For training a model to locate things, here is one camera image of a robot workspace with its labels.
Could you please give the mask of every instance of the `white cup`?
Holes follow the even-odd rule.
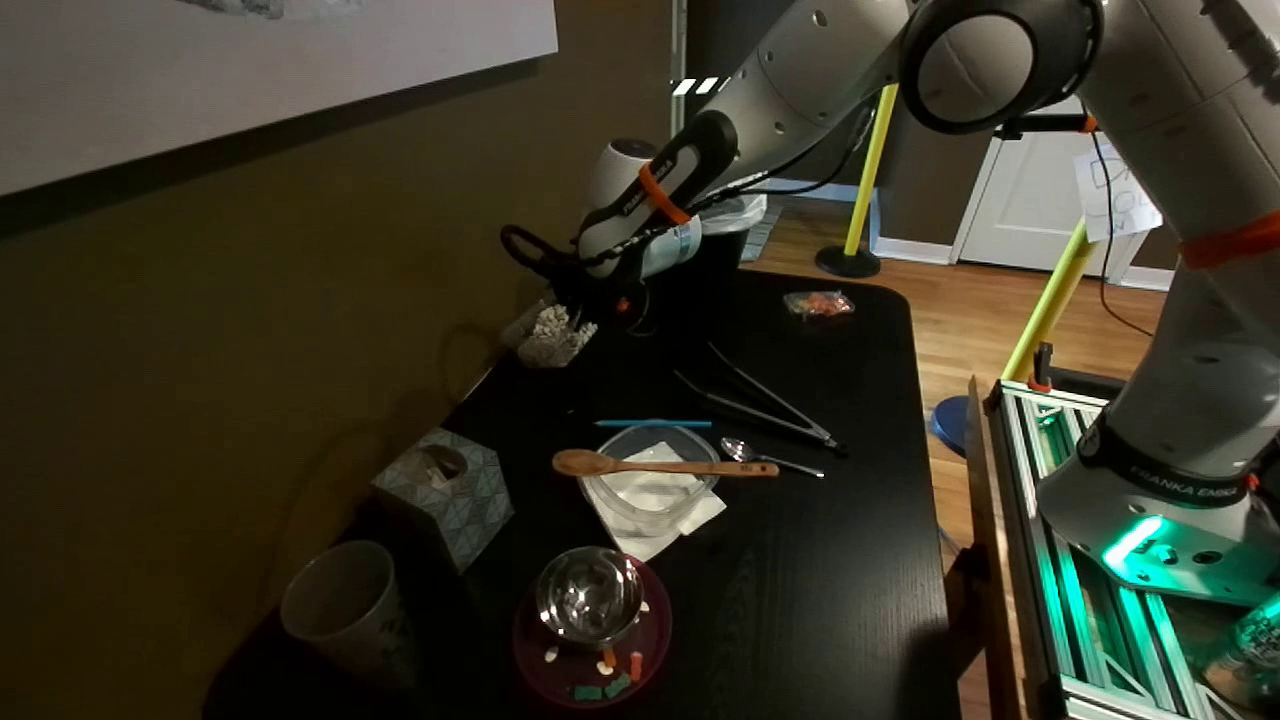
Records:
[[[417,652],[387,548],[370,541],[330,547],[284,591],[280,623],[334,665],[385,691],[413,685]]]

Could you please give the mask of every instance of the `wooden spoon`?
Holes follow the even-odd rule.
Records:
[[[692,475],[721,475],[730,478],[776,478],[778,466],[773,462],[625,462],[590,450],[562,450],[552,457],[552,468],[562,475],[588,478],[627,470],[650,473],[689,473]]]

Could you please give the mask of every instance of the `paper sign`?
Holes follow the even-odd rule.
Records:
[[[1146,232],[1165,224],[1165,217],[1147,196],[1120,154],[1108,143],[1102,143],[1102,158],[1111,174],[1111,217],[1115,237]],[[1075,186],[1080,191],[1080,209],[1089,231],[1089,242],[1106,241],[1107,231],[1107,178],[1097,152],[1075,159]]]

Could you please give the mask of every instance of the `tissue box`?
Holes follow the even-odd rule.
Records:
[[[443,553],[462,573],[511,518],[498,454],[436,428],[374,478],[402,533]]]

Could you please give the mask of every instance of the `black tabletop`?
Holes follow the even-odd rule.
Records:
[[[804,322],[781,300],[835,287],[856,305],[852,315]],[[675,614],[666,662],[634,697],[600,712],[959,717],[906,301],[873,286],[760,273],[737,273],[728,300],[709,331],[716,346],[845,442],[847,457],[691,395],[672,368],[716,389],[735,387],[696,342],[602,333],[564,370],[529,370],[508,356],[445,421],[498,451],[516,509],[479,560],[453,575],[387,537],[376,509],[353,529],[387,542],[397,557],[429,669],[420,696],[364,696],[271,618],[215,680],[206,717],[582,712],[556,708],[522,685],[511,620],[552,557],[611,544],[577,483],[549,465],[556,450],[608,439],[616,430],[591,425],[600,418],[713,419],[713,430],[698,430],[712,445],[739,437],[827,470],[822,480],[783,473],[717,486],[728,509],[650,562]]]

